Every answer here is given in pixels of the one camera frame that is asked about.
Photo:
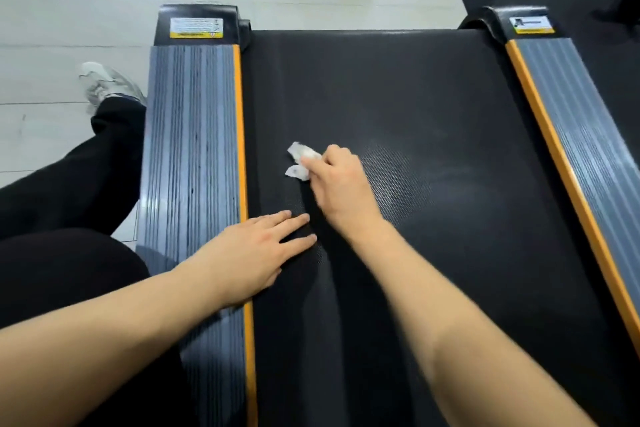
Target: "floor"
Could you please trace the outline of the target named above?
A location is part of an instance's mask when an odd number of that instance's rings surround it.
[[[118,68],[147,90],[163,3],[237,5],[253,29],[455,28],[461,0],[0,0],[0,187],[91,137],[76,66]],[[113,237],[135,248],[138,207]]]

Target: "forearm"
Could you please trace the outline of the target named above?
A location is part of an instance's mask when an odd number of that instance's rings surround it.
[[[349,241],[380,282],[452,425],[593,425],[537,363],[390,224],[374,224]]]
[[[217,309],[204,291],[183,267],[1,330],[3,425],[79,422]]]

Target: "treadmill side rail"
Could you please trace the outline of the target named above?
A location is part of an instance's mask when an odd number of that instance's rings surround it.
[[[640,171],[572,40],[544,7],[483,8],[461,28],[506,45],[640,355]]]
[[[136,247],[152,275],[248,219],[240,61],[247,24],[228,6],[171,5],[160,12]],[[238,419],[257,425],[251,302],[198,326],[181,356],[201,425]]]

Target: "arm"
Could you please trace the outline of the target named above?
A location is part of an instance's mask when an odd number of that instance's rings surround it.
[[[0,330],[2,425],[76,424],[216,310],[274,283],[316,242],[281,212],[229,227],[171,272]]]
[[[382,218],[362,164],[330,146],[303,158],[327,220],[376,277],[455,427],[593,426],[562,388]]]

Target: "gray ribbed side rail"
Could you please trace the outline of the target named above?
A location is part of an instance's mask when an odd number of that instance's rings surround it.
[[[637,311],[640,307],[637,164],[572,40],[519,39],[516,43]]]
[[[152,49],[136,248],[152,275],[240,220],[234,81],[232,46]],[[201,425],[245,423],[244,354],[242,309],[183,342]]]

